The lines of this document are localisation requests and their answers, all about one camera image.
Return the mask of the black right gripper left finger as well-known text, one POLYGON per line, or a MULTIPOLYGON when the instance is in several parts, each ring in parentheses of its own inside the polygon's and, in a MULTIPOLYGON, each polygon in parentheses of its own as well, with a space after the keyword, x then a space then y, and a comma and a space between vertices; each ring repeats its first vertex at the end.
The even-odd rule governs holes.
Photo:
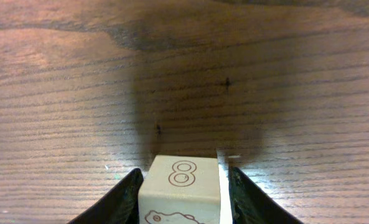
POLYGON ((133 169, 106 195, 68 224, 139 224, 138 193, 144 181, 133 169))

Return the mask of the wooden block hourglass print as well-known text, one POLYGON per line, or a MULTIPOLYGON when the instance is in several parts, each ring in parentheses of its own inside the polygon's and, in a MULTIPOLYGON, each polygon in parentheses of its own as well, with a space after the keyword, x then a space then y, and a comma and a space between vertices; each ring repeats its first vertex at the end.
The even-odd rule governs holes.
POLYGON ((220 224, 232 224, 231 202, 229 194, 228 168, 231 163, 241 157, 239 153, 228 153, 223 150, 216 150, 219 168, 220 181, 220 224))

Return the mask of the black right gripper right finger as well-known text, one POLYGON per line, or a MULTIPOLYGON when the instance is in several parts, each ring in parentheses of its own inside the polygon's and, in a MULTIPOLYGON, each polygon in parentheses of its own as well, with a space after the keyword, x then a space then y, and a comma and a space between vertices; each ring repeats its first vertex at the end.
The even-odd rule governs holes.
POLYGON ((237 167, 228 170, 233 224, 303 224, 237 167))

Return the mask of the wooden block number eight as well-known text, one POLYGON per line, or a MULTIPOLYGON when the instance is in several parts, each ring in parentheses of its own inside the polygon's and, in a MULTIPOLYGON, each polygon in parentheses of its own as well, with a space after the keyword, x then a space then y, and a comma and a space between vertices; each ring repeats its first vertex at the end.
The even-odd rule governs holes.
POLYGON ((155 157, 138 193, 143 224, 219 224, 218 160, 207 157, 155 157))

